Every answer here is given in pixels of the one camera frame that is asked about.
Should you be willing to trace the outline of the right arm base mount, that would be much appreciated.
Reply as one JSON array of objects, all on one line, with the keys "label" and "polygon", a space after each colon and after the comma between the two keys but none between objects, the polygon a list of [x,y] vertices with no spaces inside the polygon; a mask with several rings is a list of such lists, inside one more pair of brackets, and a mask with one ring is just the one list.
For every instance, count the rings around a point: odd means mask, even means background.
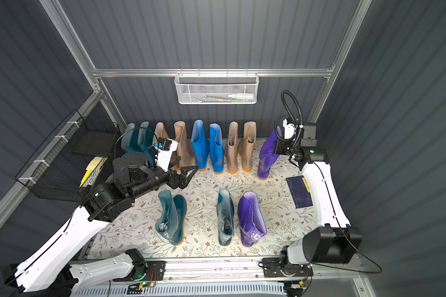
[{"label": "right arm base mount", "polygon": [[258,262],[263,269],[265,278],[308,278],[313,276],[313,270],[308,264],[291,264],[282,252],[278,257],[264,257]]}]

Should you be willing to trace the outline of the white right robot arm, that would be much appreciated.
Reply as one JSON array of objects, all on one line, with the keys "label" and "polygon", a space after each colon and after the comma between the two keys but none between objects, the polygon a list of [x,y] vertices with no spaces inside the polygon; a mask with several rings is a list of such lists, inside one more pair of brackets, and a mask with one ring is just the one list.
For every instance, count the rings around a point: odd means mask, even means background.
[{"label": "white right robot arm", "polygon": [[330,160],[325,149],[317,147],[315,124],[285,116],[275,122],[274,152],[286,155],[306,179],[316,215],[316,228],[280,253],[279,267],[315,264],[343,270],[362,242],[339,202],[332,180]]}]

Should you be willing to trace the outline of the dark teal boot back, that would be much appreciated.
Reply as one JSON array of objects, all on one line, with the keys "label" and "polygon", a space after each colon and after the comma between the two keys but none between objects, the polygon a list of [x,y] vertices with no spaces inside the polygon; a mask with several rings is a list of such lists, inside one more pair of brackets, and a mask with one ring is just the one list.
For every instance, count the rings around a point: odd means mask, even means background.
[{"label": "dark teal boot back", "polygon": [[154,133],[148,121],[144,121],[139,126],[137,144],[147,158],[149,168],[155,167],[155,150],[153,146]]},{"label": "dark teal boot back", "polygon": [[138,145],[138,129],[135,123],[130,123],[125,129],[125,133],[121,138],[121,149],[125,152],[139,152]]}]

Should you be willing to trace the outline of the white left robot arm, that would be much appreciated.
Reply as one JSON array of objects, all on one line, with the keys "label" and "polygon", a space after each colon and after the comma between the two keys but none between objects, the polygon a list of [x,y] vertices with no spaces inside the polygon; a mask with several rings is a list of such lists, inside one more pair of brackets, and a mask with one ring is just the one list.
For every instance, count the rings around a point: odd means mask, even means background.
[{"label": "white left robot arm", "polygon": [[7,266],[2,274],[13,297],[71,297],[84,288],[113,280],[141,282],[150,270],[137,249],[108,260],[71,264],[76,253],[100,230],[130,209],[136,198],[157,191],[188,186],[198,166],[173,170],[181,158],[173,139],[155,143],[155,166],[147,165],[144,152],[127,152],[113,160],[113,174],[84,196],[64,225],[31,257]]}]

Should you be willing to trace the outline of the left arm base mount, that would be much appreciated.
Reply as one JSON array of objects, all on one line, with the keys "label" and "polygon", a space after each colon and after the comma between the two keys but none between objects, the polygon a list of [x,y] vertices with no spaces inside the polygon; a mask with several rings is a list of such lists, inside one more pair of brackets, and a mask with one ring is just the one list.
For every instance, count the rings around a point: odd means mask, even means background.
[{"label": "left arm base mount", "polygon": [[114,278],[114,282],[157,282],[164,278],[166,261],[147,261],[146,266],[138,265],[127,277]]}]

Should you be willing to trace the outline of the blue boot back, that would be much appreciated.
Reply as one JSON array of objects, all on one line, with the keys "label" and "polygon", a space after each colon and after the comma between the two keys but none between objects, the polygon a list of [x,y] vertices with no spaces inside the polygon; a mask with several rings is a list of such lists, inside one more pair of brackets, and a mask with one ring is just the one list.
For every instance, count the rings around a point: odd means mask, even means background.
[{"label": "blue boot back", "polygon": [[221,174],[224,170],[224,147],[222,130],[217,123],[209,125],[209,148],[213,170]]},{"label": "blue boot back", "polygon": [[195,162],[199,171],[204,171],[207,166],[209,143],[205,135],[204,123],[196,120],[193,124],[191,143],[195,155]]}]

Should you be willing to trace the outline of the beige boot back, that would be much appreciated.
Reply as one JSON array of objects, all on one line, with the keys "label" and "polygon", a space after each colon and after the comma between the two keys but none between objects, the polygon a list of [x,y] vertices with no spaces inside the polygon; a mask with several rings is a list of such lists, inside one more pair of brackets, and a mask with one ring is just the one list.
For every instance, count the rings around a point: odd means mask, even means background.
[{"label": "beige boot back", "polygon": [[227,144],[225,146],[225,160],[227,162],[227,170],[231,174],[238,172],[238,123],[233,121],[229,125],[229,134],[227,138]]},{"label": "beige boot back", "polygon": [[256,122],[249,121],[244,124],[244,136],[239,142],[239,155],[244,172],[251,172],[253,162],[252,156],[256,141]]},{"label": "beige boot back", "polygon": [[[154,144],[156,145],[157,155],[156,155],[156,165],[161,167],[164,171],[170,170],[170,159],[171,156],[177,155],[177,141],[171,139],[165,129],[162,122],[156,124],[154,136]],[[159,147],[159,139],[169,139],[171,144],[168,150]]]},{"label": "beige boot back", "polygon": [[177,155],[181,157],[179,167],[187,167],[195,164],[195,155],[191,141],[187,137],[187,129],[184,121],[177,121],[173,125],[175,140],[177,141]]}]

